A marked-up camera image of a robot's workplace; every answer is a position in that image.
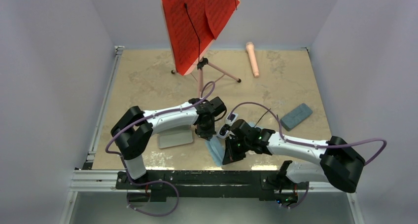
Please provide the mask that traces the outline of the light blue cleaning cloth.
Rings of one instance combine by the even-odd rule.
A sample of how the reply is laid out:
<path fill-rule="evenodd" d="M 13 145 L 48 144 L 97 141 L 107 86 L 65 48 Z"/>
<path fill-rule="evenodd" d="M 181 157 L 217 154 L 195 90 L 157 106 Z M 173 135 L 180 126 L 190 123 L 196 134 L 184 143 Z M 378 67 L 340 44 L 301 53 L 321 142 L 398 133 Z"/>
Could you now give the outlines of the light blue cleaning cloth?
<path fill-rule="evenodd" d="M 252 141 L 253 139 L 258 138 L 260 131 L 260 128 L 252 126 L 243 119 L 239 119 L 230 127 L 228 137 L 231 136 L 243 139 L 251 150 L 253 148 Z M 218 137 L 212 137 L 210 141 L 206 141 L 209 153 L 217 166 L 222 166 L 222 159 L 225 153 L 225 139 L 224 144 L 221 143 L 221 140 Z"/>

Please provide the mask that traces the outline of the pink glasses case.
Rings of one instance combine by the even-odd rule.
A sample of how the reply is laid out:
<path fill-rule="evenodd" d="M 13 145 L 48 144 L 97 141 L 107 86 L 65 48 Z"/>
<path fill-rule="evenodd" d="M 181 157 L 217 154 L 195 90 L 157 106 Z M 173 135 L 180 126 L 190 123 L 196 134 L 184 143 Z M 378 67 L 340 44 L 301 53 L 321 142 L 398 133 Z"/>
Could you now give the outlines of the pink glasses case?
<path fill-rule="evenodd" d="M 158 148 L 167 149 L 194 142 L 190 125 L 175 127 L 158 134 Z"/>

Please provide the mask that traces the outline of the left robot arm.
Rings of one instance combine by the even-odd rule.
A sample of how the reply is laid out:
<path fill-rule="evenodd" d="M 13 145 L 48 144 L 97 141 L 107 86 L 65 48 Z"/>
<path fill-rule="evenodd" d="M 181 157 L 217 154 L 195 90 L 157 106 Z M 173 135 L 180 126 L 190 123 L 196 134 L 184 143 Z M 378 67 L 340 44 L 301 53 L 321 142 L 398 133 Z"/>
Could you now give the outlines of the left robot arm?
<path fill-rule="evenodd" d="M 219 97 L 210 101 L 192 98 L 179 106 L 157 111 L 142 111 L 138 106 L 129 108 L 110 131 L 129 173 L 128 183 L 135 189 L 146 185 L 142 154 L 153 135 L 194 125 L 198 137 L 210 140 L 215 135 L 216 116 L 226 111 Z"/>

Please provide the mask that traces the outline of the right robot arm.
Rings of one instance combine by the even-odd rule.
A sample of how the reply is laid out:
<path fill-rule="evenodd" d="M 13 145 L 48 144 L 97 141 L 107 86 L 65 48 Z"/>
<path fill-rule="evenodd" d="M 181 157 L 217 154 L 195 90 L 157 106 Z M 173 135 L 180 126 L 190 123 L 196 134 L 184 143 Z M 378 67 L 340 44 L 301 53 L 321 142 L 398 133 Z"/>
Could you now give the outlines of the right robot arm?
<path fill-rule="evenodd" d="M 246 152 L 284 155 L 300 162 L 286 161 L 281 166 L 277 185 L 288 188 L 304 182 L 325 182 L 347 193 L 356 191 L 365 166 L 364 158 L 336 136 L 330 140 L 306 140 L 281 136 L 278 131 L 250 126 L 245 120 L 235 121 L 225 139 L 222 164 L 243 160 Z"/>

